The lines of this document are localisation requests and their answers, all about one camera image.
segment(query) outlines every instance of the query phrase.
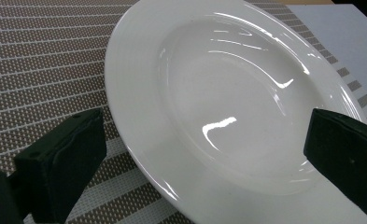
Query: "white table surface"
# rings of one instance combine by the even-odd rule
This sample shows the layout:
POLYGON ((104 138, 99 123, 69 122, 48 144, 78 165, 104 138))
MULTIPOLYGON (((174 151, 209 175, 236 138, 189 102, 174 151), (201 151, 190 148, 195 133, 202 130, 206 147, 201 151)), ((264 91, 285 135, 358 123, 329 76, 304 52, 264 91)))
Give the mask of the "white table surface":
POLYGON ((288 7, 367 91, 367 17, 353 5, 288 7))

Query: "placemat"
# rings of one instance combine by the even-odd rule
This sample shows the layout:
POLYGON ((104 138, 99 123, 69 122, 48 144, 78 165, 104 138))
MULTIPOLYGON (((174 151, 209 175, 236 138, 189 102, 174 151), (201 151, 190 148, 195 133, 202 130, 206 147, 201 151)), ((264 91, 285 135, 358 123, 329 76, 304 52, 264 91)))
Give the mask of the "placemat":
MULTIPOLYGON (((104 85, 107 41, 135 0, 0 0, 0 170, 77 112, 105 111, 107 156, 68 223, 191 223, 136 167, 112 121, 104 85)), ((367 93, 284 5, 248 0, 311 43, 353 92, 367 93)), ((33 223, 30 216, 25 223, 33 223)))

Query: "white plate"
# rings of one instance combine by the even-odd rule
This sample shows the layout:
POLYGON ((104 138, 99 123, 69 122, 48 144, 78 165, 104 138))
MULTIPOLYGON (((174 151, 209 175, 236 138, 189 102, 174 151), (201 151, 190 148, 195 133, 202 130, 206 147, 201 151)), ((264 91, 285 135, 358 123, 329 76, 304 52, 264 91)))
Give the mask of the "white plate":
POLYGON ((365 120, 327 61, 243 1, 142 0, 106 53, 113 119, 157 190, 197 223, 367 223, 303 155, 311 111, 365 120))

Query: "gray placemat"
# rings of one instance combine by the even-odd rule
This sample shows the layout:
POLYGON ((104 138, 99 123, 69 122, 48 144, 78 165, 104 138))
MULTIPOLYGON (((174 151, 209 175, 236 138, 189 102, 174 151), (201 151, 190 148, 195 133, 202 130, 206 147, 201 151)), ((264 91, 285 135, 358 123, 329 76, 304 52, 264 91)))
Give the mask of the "gray placemat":
MULTIPOLYGON (((0 170, 77 112, 105 111, 107 157, 71 212, 69 223, 191 223, 141 174, 112 121, 104 85, 107 41, 135 0, 0 0, 0 170)), ((248 0, 282 20, 349 72, 284 5, 248 0)), ((363 91, 354 78, 352 91, 363 91)), ((367 93, 359 98, 367 106, 367 93)), ((26 223, 32 223, 29 216, 26 223)))

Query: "woven placemat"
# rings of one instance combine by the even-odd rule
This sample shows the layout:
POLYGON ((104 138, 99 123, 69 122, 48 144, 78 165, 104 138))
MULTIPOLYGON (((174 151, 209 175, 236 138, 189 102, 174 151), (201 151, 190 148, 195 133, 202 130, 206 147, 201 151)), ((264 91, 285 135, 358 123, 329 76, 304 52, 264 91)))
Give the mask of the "woven placemat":
MULTIPOLYGON (((191 223, 136 167, 107 107, 107 41, 135 0, 0 0, 0 170, 77 112, 105 111, 107 157, 71 212, 68 223, 191 223)), ((282 20, 331 63, 360 106, 367 93, 284 5, 248 0, 282 20)), ((30 216, 26 223, 33 223, 30 216)))

